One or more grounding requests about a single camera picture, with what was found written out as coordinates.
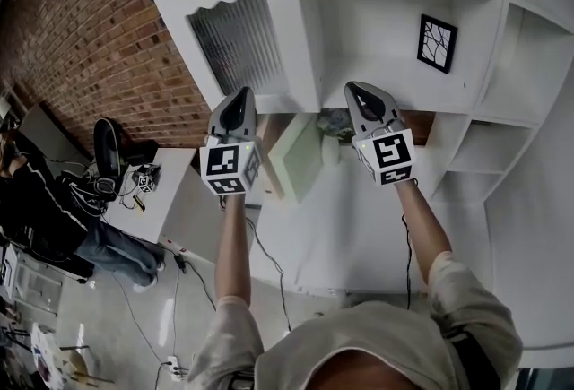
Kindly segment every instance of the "picture frame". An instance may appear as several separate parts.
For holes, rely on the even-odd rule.
[[[457,34],[458,28],[454,25],[422,14],[417,58],[448,74],[455,54]]]

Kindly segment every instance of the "electrical outlet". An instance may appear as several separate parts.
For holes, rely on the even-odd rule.
[[[183,382],[183,375],[181,369],[179,369],[178,357],[168,357],[170,364],[170,374],[171,380],[173,382]]]

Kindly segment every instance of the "white cabinet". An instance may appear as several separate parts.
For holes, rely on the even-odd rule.
[[[546,119],[574,56],[574,0],[155,0],[207,104],[247,85],[259,113],[344,108],[369,82],[437,113],[425,194],[481,202]],[[421,15],[458,27],[449,74],[416,59]]]

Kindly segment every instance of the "cabinet door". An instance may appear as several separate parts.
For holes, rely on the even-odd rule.
[[[260,113],[315,112],[300,0],[154,0],[210,108],[248,86]]]

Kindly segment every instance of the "white wall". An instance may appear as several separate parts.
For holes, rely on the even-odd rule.
[[[524,341],[522,366],[574,366],[573,159],[574,66],[542,130],[486,203],[494,290]]]

